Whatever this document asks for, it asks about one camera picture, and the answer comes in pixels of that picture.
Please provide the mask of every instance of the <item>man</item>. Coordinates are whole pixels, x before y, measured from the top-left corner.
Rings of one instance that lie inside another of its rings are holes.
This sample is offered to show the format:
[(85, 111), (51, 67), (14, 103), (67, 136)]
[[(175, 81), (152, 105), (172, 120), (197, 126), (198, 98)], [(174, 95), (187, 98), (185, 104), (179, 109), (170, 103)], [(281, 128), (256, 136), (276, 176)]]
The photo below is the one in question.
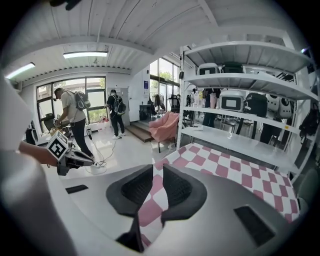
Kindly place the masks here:
[(62, 88), (58, 88), (54, 91), (55, 98), (61, 100), (63, 114), (56, 121), (57, 125), (67, 118), (71, 123), (71, 130), (74, 139), (81, 151), (87, 154), (92, 160), (95, 160), (94, 155), (89, 150), (85, 141), (85, 125), (86, 125), (86, 115), (82, 110), (76, 108), (76, 96), (74, 93)]
[[(110, 91), (110, 96), (106, 101), (106, 105), (110, 109), (110, 119), (111, 119), (111, 124), (114, 130), (114, 136), (112, 137), (112, 139), (114, 140), (118, 140), (122, 136), (125, 136), (125, 126), (124, 126), (124, 123), (122, 122), (122, 117), (121, 115), (118, 115), (118, 113), (115, 110), (116, 101), (119, 101), (120, 103), (122, 102), (122, 98), (119, 95), (117, 95), (116, 90), (112, 89)], [(118, 123), (120, 125), (121, 133), (119, 133)]]

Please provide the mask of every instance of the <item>backpack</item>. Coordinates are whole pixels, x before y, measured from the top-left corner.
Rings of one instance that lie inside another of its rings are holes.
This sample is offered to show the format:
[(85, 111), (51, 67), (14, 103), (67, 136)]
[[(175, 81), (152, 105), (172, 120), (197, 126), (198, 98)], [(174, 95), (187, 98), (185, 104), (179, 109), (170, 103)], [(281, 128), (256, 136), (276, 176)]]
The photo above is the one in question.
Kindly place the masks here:
[(320, 112), (316, 103), (313, 103), (313, 109), (310, 109), (308, 115), (299, 126), (301, 144), (306, 140), (307, 135), (314, 135), (317, 131), (320, 119)]
[(112, 97), (114, 98), (113, 111), (119, 116), (124, 115), (126, 113), (127, 108), (126, 104), (123, 100), (120, 101), (120, 96), (116, 97), (115, 95), (112, 95)]
[(91, 103), (88, 99), (88, 96), (83, 93), (82, 91), (70, 91), (70, 90), (66, 90), (66, 92), (70, 92), (72, 94), (74, 94), (74, 98), (75, 98), (75, 108), (78, 110), (85, 110), (90, 108)]

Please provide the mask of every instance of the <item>ceiling light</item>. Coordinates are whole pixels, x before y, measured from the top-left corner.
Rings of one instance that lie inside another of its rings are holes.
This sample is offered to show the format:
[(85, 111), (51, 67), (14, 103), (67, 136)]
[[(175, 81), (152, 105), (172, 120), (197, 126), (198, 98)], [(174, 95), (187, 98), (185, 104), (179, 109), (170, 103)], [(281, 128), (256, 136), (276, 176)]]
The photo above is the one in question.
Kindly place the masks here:
[(63, 57), (65, 59), (75, 58), (75, 57), (107, 57), (106, 51), (77, 51), (64, 53)]
[(22, 73), (22, 72), (24, 72), (26, 70), (34, 68), (35, 66), (36, 65), (31, 62), (31, 63), (29, 63), (29, 64), (27, 64), (25, 66), (22, 66), (22, 67), (18, 68), (16, 71), (13, 71), (10, 74), (6, 75), (5, 78), (11, 79), (11, 78), (19, 75), (20, 73)]

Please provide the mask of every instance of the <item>checkered tablecloth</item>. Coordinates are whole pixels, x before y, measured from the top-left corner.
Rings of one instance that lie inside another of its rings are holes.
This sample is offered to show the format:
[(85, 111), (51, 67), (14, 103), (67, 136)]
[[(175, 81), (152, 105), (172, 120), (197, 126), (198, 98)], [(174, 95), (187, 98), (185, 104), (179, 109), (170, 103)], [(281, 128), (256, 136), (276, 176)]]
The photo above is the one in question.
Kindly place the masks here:
[(153, 186), (138, 212), (141, 238), (145, 246), (154, 242), (161, 233), (161, 214), (168, 209), (168, 198), (163, 187), (164, 164), (230, 179), (273, 206), (288, 222), (299, 216), (294, 188), (285, 174), (192, 143), (153, 165)]

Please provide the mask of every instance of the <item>shelf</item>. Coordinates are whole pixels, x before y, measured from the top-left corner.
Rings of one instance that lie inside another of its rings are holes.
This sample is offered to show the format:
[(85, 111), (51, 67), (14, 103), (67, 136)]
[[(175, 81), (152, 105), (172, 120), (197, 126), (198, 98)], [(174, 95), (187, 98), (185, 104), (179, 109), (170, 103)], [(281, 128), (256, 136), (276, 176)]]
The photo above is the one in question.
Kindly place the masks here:
[(269, 144), (208, 126), (203, 126), (203, 130), (187, 127), (181, 133), (277, 166), (279, 172), (298, 173), (288, 154)]
[(295, 73), (312, 63), (306, 55), (281, 45), (259, 41), (232, 41), (214, 43), (184, 53), (198, 67), (204, 63), (239, 62)]
[(286, 82), (271, 75), (245, 73), (216, 73), (185, 77), (185, 82), (199, 88), (219, 88), (256, 91), (279, 96), (292, 101), (316, 100), (318, 96), (293, 82)]
[(207, 112), (207, 113), (213, 113), (213, 114), (218, 114), (218, 115), (226, 115), (226, 116), (232, 116), (232, 117), (237, 117), (237, 118), (243, 118), (243, 119), (247, 119), (247, 120), (261, 122), (261, 123), (264, 123), (267, 125), (281, 128), (281, 129), (285, 129), (285, 130), (292, 132), (294, 134), (297, 134), (297, 135), (300, 134), (300, 130), (298, 128), (287, 125), (283, 122), (278, 122), (278, 121), (271, 120), (268, 118), (256, 116), (254, 114), (247, 114), (247, 113), (242, 113), (242, 112), (235, 112), (235, 111), (222, 110), (222, 109), (216, 109), (216, 108), (192, 107), (192, 106), (184, 106), (183, 110), (200, 111), (200, 112)]

